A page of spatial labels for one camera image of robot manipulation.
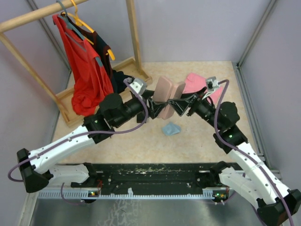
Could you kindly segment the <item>black glasses case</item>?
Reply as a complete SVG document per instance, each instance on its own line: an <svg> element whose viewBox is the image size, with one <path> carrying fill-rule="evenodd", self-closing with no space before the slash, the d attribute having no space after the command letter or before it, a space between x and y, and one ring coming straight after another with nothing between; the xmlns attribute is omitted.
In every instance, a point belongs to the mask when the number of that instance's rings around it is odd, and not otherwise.
<svg viewBox="0 0 301 226"><path fill-rule="evenodd" d="M142 111L142 112L140 112L140 113L137 114L137 116L136 116L136 122L138 124L142 124L143 122L145 124L145 123L147 123L147 121L148 121L148 117L145 117L145 111Z"/></svg>

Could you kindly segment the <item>pink glasses case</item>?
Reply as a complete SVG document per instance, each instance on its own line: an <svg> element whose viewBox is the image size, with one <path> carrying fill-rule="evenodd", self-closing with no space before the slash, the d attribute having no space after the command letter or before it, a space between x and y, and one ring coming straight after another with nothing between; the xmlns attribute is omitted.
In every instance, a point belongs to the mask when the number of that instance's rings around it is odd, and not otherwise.
<svg viewBox="0 0 301 226"><path fill-rule="evenodd" d="M167 102L169 99L179 99L185 89L186 83L181 81L178 83L173 83L166 76L161 76L158 79L153 100L155 102ZM158 117L167 120L174 114L174 109L171 105L167 104L165 108L159 113Z"/></svg>

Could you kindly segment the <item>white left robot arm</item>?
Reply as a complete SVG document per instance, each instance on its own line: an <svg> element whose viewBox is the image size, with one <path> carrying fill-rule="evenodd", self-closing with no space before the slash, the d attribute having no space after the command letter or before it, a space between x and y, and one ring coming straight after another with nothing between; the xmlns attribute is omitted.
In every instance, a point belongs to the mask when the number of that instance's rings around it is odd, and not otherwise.
<svg viewBox="0 0 301 226"><path fill-rule="evenodd" d="M158 116L165 109L168 99L169 95L151 90L146 90L142 95L132 95L127 102L123 102L119 94L109 94L100 103L97 113L85 117L83 124L70 134L36 150L19 150L18 168L26 192L34 193L47 186L62 184L70 184L72 187L94 186L98 175L91 163L60 165L59 162L76 151L117 134L116 128L141 115L142 121L123 133L138 129L148 117Z"/></svg>

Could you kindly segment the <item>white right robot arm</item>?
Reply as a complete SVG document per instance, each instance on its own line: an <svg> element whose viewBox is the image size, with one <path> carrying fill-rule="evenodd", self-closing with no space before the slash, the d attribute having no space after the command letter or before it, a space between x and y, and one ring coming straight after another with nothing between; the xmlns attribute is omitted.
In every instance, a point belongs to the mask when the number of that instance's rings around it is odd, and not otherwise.
<svg viewBox="0 0 301 226"><path fill-rule="evenodd" d="M225 185L246 199L265 225L294 225L293 214L301 205L301 193L283 184L256 154L246 136L236 125L240 117L233 102L211 105L202 92L172 98L167 103L180 115L197 114L214 127L216 144L243 170L244 176L221 161L211 168L210 181Z"/></svg>

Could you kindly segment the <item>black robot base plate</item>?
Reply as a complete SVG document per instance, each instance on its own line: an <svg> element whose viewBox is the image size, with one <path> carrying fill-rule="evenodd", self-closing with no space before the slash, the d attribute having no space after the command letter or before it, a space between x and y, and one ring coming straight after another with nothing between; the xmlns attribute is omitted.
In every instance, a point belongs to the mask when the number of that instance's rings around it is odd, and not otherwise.
<svg viewBox="0 0 301 226"><path fill-rule="evenodd" d="M84 201L97 198L209 199L225 202L233 195L217 178L220 163L92 164L88 179L71 182L87 190Z"/></svg>

